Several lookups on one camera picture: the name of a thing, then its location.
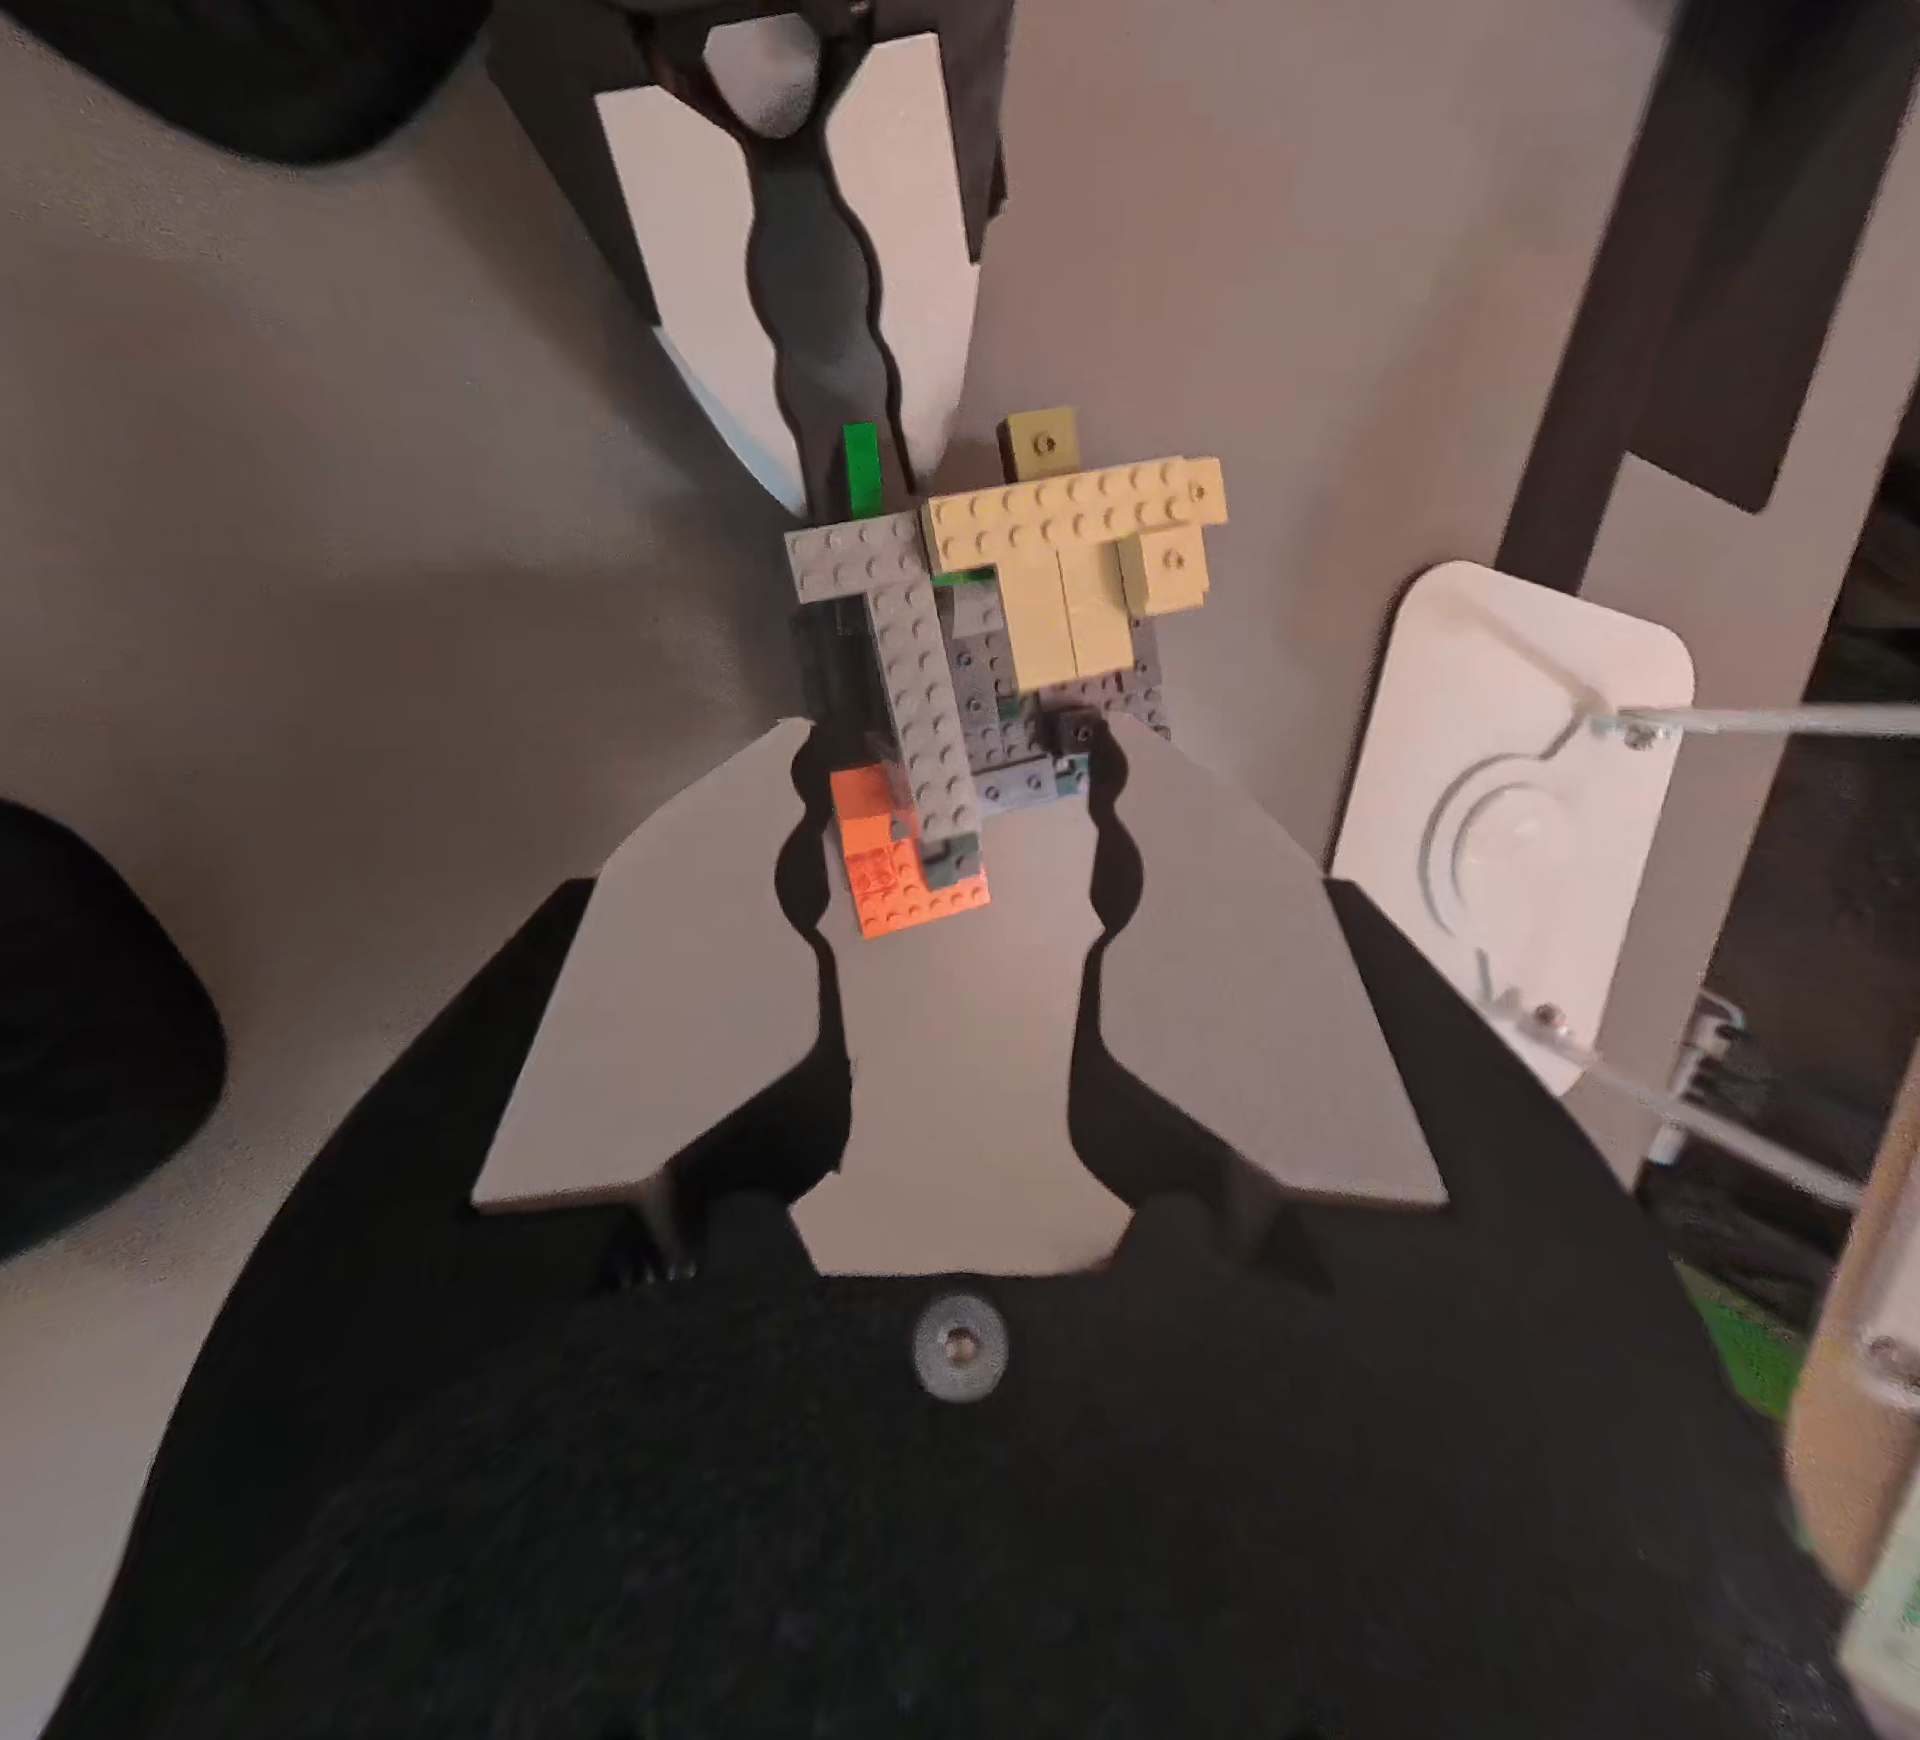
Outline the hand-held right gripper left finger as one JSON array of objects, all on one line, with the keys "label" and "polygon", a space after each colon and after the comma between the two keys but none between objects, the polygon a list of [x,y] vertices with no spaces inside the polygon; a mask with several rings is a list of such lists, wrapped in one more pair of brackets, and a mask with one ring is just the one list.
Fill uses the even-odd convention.
[{"label": "hand-held right gripper left finger", "polygon": [[484,1213],[787,1202],[835,1170],[851,1065],[831,948],[814,738],[777,719],[636,826],[601,865],[474,1186]]}]

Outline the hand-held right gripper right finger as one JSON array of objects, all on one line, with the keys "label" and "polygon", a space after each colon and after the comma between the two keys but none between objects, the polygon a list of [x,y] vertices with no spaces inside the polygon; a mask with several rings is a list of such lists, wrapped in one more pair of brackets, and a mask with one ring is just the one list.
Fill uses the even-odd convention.
[{"label": "hand-held right gripper right finger", "polygon": [[1142,719],[1096,727],[1069,1138],[1126,1206],[1431,1213],[1448,1189],[1319,862]]}]

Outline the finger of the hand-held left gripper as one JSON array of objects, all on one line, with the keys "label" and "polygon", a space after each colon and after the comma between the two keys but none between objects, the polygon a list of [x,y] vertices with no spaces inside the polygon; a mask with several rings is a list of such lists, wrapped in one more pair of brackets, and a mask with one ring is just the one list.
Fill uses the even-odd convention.
[{"label": "finger of the hand-held left gripper", "polygon": [[711,121],[655,82],[595,97],[659,345],[733,457],[798,519],[819,514],[835,359],[819,188],[790,146],[816,101],[814,82],[762,81],[720,97]]},{"label": "finger of the hand-held left gripper", "polygon": [[963,401],[979,267],[967,230],[940,39],[875,42],[825,118],[825,159],[867,248],[877,345],[916,486],[939,474]]}]

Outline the long grey studded lego plate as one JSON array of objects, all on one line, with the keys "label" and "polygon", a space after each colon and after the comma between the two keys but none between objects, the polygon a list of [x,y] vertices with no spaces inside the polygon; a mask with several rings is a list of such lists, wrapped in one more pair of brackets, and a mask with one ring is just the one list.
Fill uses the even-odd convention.
[{"label": "long grey studded lego plate", "polygon": [[922,846],[976,839],[979,795],[930,575],[870,592],[866,611],[918,838]]}]

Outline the grey tan lego building model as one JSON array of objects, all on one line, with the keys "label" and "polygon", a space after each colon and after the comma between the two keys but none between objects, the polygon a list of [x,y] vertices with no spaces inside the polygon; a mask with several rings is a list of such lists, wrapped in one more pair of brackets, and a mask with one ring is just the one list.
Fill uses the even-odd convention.
[{"label": "grey tan lego building model", "polygon": [[[1170,736],[1156,624],[1205,605],[1207,536],[1229,521],[1214,455],[1085,466],[1071,409],[999,430],[1002,479],[883,509],[877,430],[844,430],[847,518],[786,540],[794,592],[825,608],[858,754],[831,801],[863,939],[990,900],[994,816],[1085,794],[1096,727],[1117,716]],[[976,839],[922,846],[905,804],[866,596],[926,572],[979,795]]]}]

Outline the grey desk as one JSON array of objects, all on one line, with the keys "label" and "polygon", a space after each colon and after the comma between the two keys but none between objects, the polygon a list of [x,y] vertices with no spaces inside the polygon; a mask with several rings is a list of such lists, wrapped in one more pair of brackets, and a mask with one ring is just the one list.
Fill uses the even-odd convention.
[{"label": "grey desk", "polygon": [[[875,281],[799,11],[835,342]],[[1559,0],[1017,0],[934,489],[1074,407],[1212,453],[1174,746],[1320,868],[1375,624],[1523,477],[1652,71]],[[1326,887],[1448,1189],[1126,1206],[1069,1138],[1088,804],[987,909],[862,940],[831,611],[498,82],[348,176],[5,61],[5,1639],[46,1735],[1868,1735],[1828,1586],[1575,1118]],[[825,808],[851,1135],[484,1213],[590,888],[777,719]]]}]

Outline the person's left hand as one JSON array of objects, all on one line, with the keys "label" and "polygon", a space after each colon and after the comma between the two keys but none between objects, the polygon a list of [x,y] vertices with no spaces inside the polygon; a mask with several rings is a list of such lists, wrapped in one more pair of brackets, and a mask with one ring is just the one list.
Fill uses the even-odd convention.
[{"label": "person's left hand", "polygon": [[799,11],[713,27],[704,61],[745,129],[773,141],[803,129],[819,92],[822,36]]}]

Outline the white book stand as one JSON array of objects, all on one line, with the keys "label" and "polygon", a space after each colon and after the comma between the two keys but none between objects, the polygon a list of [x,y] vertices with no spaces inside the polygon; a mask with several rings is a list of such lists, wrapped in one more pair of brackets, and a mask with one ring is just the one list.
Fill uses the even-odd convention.
[{"label": "white book stand", "polygon": [[1334,875],[1362,888],[1551,1092],[1594,1080],[1662,1135],[1852,1218],[1787,1408],[1787,1472],[1815,1558],[1860,1587],[1916,1473],[1916,1115],[1870,1176],[1702,1098],[1743,1018],[1705,1000],[1665,1080],[1597,1051],[1670,780],[1690,741],[1862,743],[1916,754],[1916,706],[1700,707],[1667,627],[1467,561],[1419,575],[1395,616]]}]

